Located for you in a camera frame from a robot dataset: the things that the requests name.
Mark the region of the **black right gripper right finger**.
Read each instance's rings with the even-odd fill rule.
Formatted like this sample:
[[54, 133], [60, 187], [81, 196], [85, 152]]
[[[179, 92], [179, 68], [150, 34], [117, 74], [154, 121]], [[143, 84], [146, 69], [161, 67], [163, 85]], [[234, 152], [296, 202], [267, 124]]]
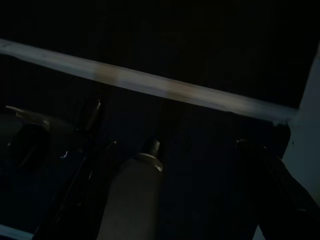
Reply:
[[320, 208], [282, 160], [266, 147], [245, 139], [238, 139], [235, 148], [264, 238], [318, 240]]

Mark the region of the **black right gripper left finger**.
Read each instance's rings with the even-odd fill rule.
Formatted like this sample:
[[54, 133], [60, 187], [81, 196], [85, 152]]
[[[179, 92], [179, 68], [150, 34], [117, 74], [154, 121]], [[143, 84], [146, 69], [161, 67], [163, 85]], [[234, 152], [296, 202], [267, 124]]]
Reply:
[[98, 235], [107, 187], [117, 165], [116, 140], [84, 158], [79, 169], [55, 196], [36, 240], [94, 240]]

